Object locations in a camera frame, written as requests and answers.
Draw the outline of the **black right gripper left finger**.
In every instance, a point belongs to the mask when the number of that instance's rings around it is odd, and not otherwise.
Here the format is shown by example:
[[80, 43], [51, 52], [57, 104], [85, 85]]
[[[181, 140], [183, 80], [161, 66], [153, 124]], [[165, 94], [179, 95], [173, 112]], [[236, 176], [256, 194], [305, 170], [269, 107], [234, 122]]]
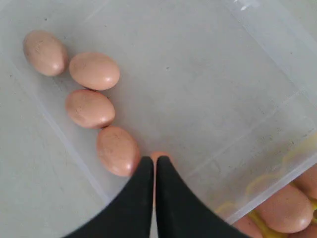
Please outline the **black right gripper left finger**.
[[142, 157], [113, 201], [67, 238], [148, 238], [153, 212], [154, 164]]

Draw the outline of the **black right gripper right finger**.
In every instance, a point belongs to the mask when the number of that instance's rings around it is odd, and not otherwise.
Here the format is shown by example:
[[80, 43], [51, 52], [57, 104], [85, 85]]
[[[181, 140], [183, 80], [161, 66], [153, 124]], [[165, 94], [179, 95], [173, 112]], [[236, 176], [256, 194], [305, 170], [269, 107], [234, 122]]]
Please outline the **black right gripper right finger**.
[[186, 185], [169, 157], [156, 165], [156, 217], [160, 238], [244, 238]]

